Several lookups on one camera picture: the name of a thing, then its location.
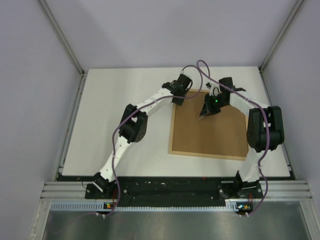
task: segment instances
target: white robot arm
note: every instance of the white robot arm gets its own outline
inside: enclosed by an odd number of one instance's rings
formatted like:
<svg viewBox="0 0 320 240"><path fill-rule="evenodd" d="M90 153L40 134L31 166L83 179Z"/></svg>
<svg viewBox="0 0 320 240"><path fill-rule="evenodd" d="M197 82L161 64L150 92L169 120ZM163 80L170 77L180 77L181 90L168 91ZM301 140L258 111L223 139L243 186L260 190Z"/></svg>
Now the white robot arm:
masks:
<svg viewBox="0 0 320 240"><path fill-rule="evenodd" d="M111 154L106 164L94 175L93 184L101 192L104 193L107 190L108 184L115 180L112 170L112 158L114 157L114 168L116 168L124 152L130 145L134 142L139 142L145 136L148 117L166 104L175 103L182 105L184 101L183 97L188 92L188 87L191 82L192 80L189 77L181 74L178 80L163 84L162 88L156 94L144 102L136 106L129 104L126 107L121 122L140 107L150 104L150 106L144 108L143 111L140 110L134 114L119 129L119 137L115 145L115 156ZM277 146L284 141L281 109L278 106L270 107L259 103L250 97L243 88L235 88L231 77L222 78L219 82L237 92L241 92L246 99L243 99L235 93L230 93L223 87L220 87L221 92L218 95L214 95L213 90L211 90L210 93L205 95L204 106L200 116L218 114L221 110L220 108L231 105L248 117L247 141L250 147L243 166L235 176L234 188L235 191L255 188L260 179L258 161L266 147L265 128L268 127L270 132L270 147L268 152L276 149ZM157 99L163 96L171 97L157 101ZM264 125L260 109L249 103L248 100L258 103L263 108L268 117L269 126ZM264 161L265 158L261 161L261 166L263 166Z"/></svg>

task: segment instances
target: cork board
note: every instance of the cork board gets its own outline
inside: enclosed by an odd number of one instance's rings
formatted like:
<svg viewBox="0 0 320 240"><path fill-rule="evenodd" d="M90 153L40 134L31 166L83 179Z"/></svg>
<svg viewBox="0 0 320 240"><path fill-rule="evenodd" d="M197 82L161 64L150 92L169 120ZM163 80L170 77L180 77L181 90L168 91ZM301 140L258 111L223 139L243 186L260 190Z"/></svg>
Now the cork board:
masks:
<svg viewBox="0 0 320 240"><path fill-rule="evenodd" d="M247 120L233 106L199 119L207 91L174 105L169 154L244 161L248 153Z"/></svg>

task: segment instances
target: white platform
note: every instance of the white platform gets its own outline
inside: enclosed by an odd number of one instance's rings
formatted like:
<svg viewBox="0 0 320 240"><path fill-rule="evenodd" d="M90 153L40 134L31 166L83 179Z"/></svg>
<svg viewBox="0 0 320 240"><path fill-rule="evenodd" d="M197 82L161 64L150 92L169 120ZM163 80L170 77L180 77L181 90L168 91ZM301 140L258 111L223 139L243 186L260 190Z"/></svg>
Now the white platform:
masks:
<svg viewBox="0 0 320 240"><path fill-rule="evenodd" d="M159 90L163 83L178 78L181 68L91 69L88 73L63 175L92 176L112 152L112 132L128 104L139 104ZM268 103L257 67L211 67L219 80L232 77L236 87L245 88L262 103ZM200 86L196 69L187 69L193 89ZM119 176L234 177L243 161L168 154L172 104L148 120L144 139L121 159ZM281 147L267 156L262 171L268 177L290 175Z"/></svg>

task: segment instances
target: white wall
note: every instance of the white wall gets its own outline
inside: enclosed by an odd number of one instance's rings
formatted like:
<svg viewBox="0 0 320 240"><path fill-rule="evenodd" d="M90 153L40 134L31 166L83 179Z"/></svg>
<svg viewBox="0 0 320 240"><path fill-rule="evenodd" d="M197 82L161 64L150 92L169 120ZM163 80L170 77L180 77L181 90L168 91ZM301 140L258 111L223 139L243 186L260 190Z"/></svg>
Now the white wall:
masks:
<svg viewBox="0 0 320 240"><path fill-rule="evenodd" d="M296 0L47 0L89 68L258 66Z"/></svg>
<svg viewBox="0 0 320 240"><path fill-rule="evenodd" d="M282 108L285 142L298 177L320 210L320 1L307 0L265 75Z"/></svg>
<svg viewBox="0 0 320 240"><path fill-rule="evenodd" d="M27 239L80 76L35 0L0 1L0 238Z"/></svg>

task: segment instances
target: metal floor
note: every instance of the metal floor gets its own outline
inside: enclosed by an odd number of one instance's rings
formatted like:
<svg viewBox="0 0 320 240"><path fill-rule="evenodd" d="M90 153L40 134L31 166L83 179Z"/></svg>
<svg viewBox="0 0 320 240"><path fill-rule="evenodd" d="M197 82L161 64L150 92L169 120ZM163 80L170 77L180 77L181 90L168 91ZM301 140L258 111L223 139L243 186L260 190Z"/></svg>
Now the metal floor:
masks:
<svg viewBox="0 0 320 240"><path fill-rule="evenodd" d="M311 239L299 202L265 202L250 218L233 212L116 212L106 219L95 214L79 218L83 214L50 212L43 240Z"/></svg>

